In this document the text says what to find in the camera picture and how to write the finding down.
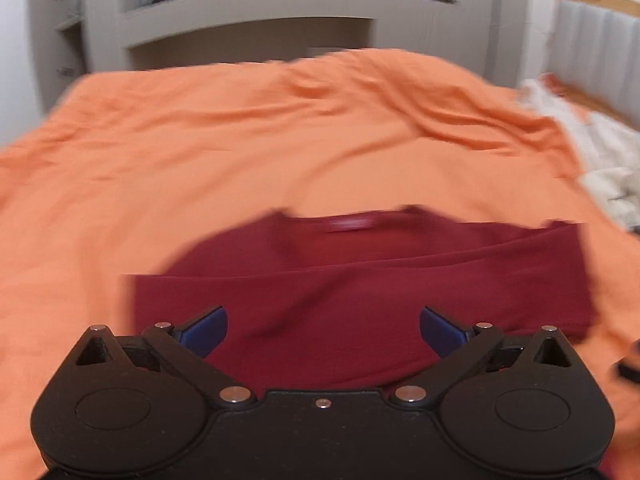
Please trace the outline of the beige crumpled garment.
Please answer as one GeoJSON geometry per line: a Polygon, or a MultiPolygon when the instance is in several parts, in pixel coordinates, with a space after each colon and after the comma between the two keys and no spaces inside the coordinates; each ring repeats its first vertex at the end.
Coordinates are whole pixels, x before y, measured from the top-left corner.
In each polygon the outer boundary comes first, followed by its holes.
{"type": "Polygon", "coordinates": [[[639,232],[639,133],[554,93],[541,79],[518,86],[518,102],[558,122],[582,161],[580,185],[618,226],[639,232]]]}

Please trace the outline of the orange duvet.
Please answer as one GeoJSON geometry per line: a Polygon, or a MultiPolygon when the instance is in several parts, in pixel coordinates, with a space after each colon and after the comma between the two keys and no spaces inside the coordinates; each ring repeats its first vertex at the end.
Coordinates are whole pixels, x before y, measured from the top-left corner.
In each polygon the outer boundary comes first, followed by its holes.
{"type": "Polygon", "coordinates": [[[35,479],[29,419],[90,324],[129,330],[126,276],[273,208],[423,205],[460,220],[585,225],[597,323],[580,346],[639,474],[639,242],[579,185],[564,131],[441,58],[353,50],[292,63],[94,74],[1,152],[1,474],[35,479]]]}

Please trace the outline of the grey wall cabinet unit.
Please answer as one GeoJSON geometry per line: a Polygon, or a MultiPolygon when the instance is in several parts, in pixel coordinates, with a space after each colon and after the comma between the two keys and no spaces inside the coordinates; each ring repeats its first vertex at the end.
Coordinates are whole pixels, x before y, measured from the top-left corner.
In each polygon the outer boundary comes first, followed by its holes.
{"type": "Polygon", "coordinates": [[[88,73],[294,60],[385,48],[446,58],[499,86],[522,59],[527,0],[27,0],[41,104],[88,73]]]}

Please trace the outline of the dark red long-sleeve sweater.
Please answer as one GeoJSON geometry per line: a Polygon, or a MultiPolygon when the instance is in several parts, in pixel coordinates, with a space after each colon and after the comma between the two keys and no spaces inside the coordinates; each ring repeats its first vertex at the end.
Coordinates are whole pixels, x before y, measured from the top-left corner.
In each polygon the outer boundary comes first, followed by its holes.
{"type": "Polygon", "coordinates": [[[134,325],[223,307],[208,362],[255,391],[397,384],[436,361],[419,334],[433,308],[526,335],[586,336],[592,304],[579,229],[457,222],[408,207],[328,218],[274,212],[132,281],[134,325]]]}

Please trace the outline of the grey padded headboard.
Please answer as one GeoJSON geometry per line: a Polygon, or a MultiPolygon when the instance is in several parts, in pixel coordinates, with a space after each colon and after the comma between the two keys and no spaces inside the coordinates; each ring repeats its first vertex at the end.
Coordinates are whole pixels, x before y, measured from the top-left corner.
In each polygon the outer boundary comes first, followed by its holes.
{"type": "Polygon", "coordinates": [[[639,127],[639,3],[558,0],[549,48],[554,90],[639,127]]]}

